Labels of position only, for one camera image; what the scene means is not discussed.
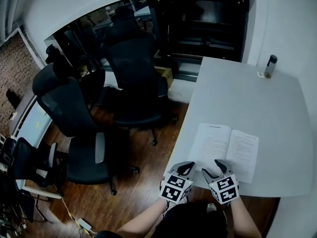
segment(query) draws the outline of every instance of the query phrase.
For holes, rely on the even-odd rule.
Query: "book page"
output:
[[[215,175],[219,175],[220,169],[214,160],[225,159],[230,134],[231,128],[228,126],[201,123],[188,161],[194,161],[196,163],[196,170],[200,171],[202,168],[207,168]]]
[[[234,129],[231,131],[226,161],[232,165],[237,180],[252,182],[258,147],[258,137]]]

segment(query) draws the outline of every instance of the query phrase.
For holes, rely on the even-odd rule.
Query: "white desk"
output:
[[[204,58],[188,111],[165,172],[187,161],[201,122],[224,124],[258,136],[253,182],[240,183],[248,196],[284,197],[309,194],[313,147],[309,116],[296,78],[275,71],[272,79],[258,69],[221,59]],[[208,188],[201,172],[194,185]]]
[[[39,106],[36,102],[27,115],[25,121],[22,124],[22,127],[19,130],[17,135],[17,139],[23,137],[28,141],[31,145],[38,148],[42,138],[49,128],[52,119],[48,114],[44,112],[44,110]],[[16,183],[19,189],[26,190],[31,193],[39,194],[46,197],[52,197],[60,199],[61,196],[56,193],[50,193],[43,190],[38,190],[32,187],[28,187],[25,185],[25,180],[16,180]]]

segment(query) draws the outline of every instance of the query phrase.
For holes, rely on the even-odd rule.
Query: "chair seat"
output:
[[[164,103],[160,98],[121,90],[117,95],[113,122],[121,127],[149,127],[164,116]]]
[[[106,160],[95,162],[96,134],[74,137],[70,141],[67,179],[78,184],[102,184],[112,178]]]

